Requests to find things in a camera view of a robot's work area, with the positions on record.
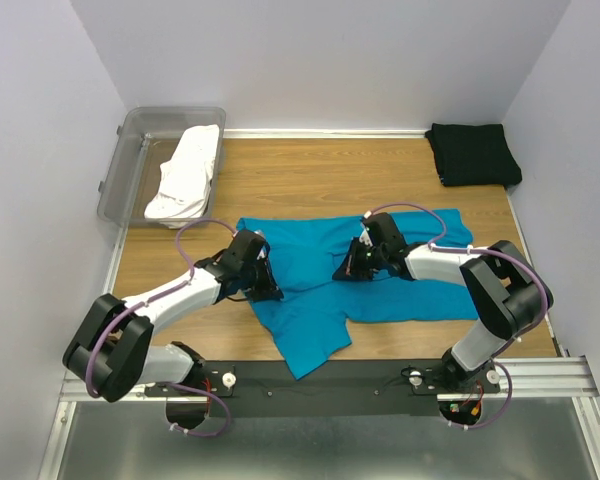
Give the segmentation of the blue t shirt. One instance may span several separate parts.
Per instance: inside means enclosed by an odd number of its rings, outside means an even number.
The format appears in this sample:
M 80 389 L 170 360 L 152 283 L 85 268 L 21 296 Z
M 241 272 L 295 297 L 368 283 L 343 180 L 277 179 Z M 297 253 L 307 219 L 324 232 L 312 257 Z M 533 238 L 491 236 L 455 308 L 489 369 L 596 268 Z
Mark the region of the blue t shirt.
M 306 220 L 242 217 L 237 229 L 259 231 L 270 245 L 269 261 L 283 293 L 252 309 L 270 332 L 295 379 L 322 366 L 352 340 L 348 321 L 474 320 L 468 291 L 440 281 L 406 281 L 377 274 L 371 281 L 335 281 L 350 242 L 361 233 L 356 216 Z

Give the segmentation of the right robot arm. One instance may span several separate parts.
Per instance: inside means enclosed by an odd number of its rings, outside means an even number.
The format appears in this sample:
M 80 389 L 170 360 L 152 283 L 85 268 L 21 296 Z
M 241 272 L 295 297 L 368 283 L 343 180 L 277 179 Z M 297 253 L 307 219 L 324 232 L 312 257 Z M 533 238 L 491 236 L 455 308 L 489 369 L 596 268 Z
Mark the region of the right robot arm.
M 480 248 L 442 247 L 434 239 L 409 243 L 388 213 L 368 212 L 361 224 L 333 280 L 371 281 L 385 271 L 406 281 L 463 286 L 470 295 L 478 319 L 426 377 L 436 388 L 465 390 L 553 306 L 549 287 L 509 241 Z

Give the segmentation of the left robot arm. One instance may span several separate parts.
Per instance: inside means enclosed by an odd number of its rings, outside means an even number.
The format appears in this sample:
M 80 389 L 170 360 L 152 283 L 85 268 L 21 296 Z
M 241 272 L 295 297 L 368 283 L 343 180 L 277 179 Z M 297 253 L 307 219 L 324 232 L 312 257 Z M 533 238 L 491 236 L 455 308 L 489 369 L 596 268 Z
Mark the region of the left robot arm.
M 91 396 L 108 402 L 149 383 L 168 383 L 181 395 L 194 393 L 203 361 L 180 343 L 153 346 L 154 335 L 238 292 L 251 302 L 282 299 L 269 250 L 260 233 L 239 230 L 226 249 L 164 285 L 124 299 L 101 295 L 69 342 L 62 364 L 85 382 Z

